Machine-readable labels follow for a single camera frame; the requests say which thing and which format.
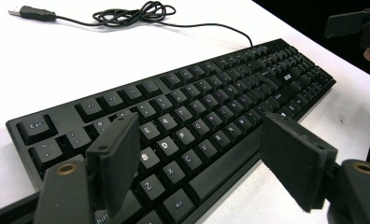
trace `keyboard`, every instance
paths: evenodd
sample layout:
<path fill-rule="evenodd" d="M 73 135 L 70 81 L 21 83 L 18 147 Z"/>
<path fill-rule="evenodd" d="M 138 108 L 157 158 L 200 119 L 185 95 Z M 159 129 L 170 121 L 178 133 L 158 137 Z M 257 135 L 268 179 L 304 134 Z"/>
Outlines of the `keyboard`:
<path fill-rule="evenodd" d="M 9 120 L 7 129 L 40 190 L 47 169 L 83 160 L 112 120 L 137 112 L 140 162 L 121 223 L 194 223 L 259 161 L 265 112 L 298 120 L 334 84 L 276 39 Z"/>

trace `keyboard cable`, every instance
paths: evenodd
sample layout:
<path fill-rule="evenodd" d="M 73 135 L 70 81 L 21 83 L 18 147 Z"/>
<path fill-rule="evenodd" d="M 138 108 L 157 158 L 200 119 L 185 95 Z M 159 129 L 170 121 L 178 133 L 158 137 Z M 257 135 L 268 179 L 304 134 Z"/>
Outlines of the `keyboard cable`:
<path fill-rule="evenodd" d="M 31 19 L 36 21 L 56 21 L 56 19 L 71 21 L 79 25 L 84 26 L 106 26 L 110 28 L 124 28 L 135 24 L 136 22 L 143 21 L 147 23 L 159 23 L 165 26 L 172 26 L 177 28 L 193 28 L 200 26 L 220 26 L 232 31 L 235 31 L 247 38 L 250 45 L 252 45 L 251 38 L 245 33 L 228 25 L 219 23 L 200 23 L 192 25 L 177 25 L 172 23 L 163 22 L 166 16 L 176 14 L 176 9 L 169 5 L 163 5 L 159 1 L 148 1 L 142 8 L 127 10 L 120 8 L 107 9 L 105 11 L 99 11 L 92 14 L 92 17 L 97 21 L 96 23 L 87 23 L 82 21 L 76 21 L 67 17 L 57 16 L 55 12 L 47 11 L 45 9 L 33 8 L 33 7 L 15 7 L 13 10 L 9 10 L 8 13 L 13 16 L 19 16 L 25 19 Z"/>

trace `white table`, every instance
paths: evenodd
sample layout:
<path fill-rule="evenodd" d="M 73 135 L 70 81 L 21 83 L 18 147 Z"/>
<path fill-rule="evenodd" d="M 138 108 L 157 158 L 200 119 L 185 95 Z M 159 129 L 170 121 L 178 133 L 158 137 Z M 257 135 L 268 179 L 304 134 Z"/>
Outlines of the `white table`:
<path fill-rule="evenodd" d="M 219 27 L 177 29 L 137 25 L 111 31 L 66 21 L 9 16 L 18 4 L 80 21 L 98 10 L 140 8 L 146 1 L 0 2 L 0 208 L 35 192 L 5 123 L 48 107 L 111 89 L 248 46 Z M 163 1 L 178 13 L 167 22 L 219 22 L 260 44 L 283 38 L 329 72 L 337 83 L 301 124 L 339 149 L 337 162 L 366 158 L 370 144 L 370 76 L 333 55 L 249 0 Z M 200 221 L 205 223 L 327 223 L 326 209 L 303 212 L 260 164 Z"/>

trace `space bar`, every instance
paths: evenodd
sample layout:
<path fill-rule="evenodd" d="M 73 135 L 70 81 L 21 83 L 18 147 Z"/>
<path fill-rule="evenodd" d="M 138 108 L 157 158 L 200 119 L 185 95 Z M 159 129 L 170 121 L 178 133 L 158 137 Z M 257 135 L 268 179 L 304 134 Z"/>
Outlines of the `space bar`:
<path fill-rule="evenodd" d="M 224 182 L 259 151 L 262 126 L 248 135 L 221 158 L 207 167 L 185 187 L 189 197 L 199 204 L 214 193 Z"/>

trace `usb plug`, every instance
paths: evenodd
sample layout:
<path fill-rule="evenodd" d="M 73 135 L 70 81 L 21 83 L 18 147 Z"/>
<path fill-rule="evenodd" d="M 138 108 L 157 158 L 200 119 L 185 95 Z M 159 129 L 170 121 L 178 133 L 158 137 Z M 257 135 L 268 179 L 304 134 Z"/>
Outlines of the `usb plug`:
<path fill-rule="evenodd" d="M 33 7 L 15 7 L 7 11 L 12 16 L 20 16 L 36 21 L 56 21 L 56 13 Z"/>

